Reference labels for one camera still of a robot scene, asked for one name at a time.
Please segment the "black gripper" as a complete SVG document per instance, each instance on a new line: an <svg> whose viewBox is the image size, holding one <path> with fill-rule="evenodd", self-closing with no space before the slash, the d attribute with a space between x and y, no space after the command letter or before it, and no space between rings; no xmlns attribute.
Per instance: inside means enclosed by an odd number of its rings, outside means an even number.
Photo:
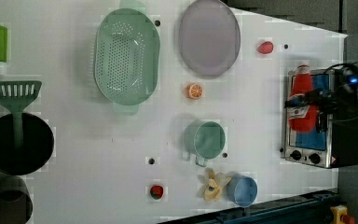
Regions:
<svg viewBox="0 0 358 224"><path fill-rule="evenodd" d="M327 131L328 116L339 109L338 99L334 93L324 93L321 89L315 89L305 93L298 93L289 97L284 103L285 108L315 105L317 107L316 132Z"/></svg>

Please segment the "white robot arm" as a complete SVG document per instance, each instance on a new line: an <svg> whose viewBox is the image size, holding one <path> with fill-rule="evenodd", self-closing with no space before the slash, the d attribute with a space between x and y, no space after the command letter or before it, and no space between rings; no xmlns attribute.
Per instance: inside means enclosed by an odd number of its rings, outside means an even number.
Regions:
<svg viewBox="0 0 358 224"><path fill-rule="evenodd" d="M327 118L341 108L339 103L350 107L345 99L337 95L341 89L355 94L358 100L358 66L355 63L334 64L316 74L316 77L328 76L343 76L343 79L338 80L336 89L324 93L311 83L311 73L306 65L297 68L291 95L284 103L285 108L294 109L293 115L289 116L289 126L296 132L308 133L313 128L318 133L325 132Z"/></svg>

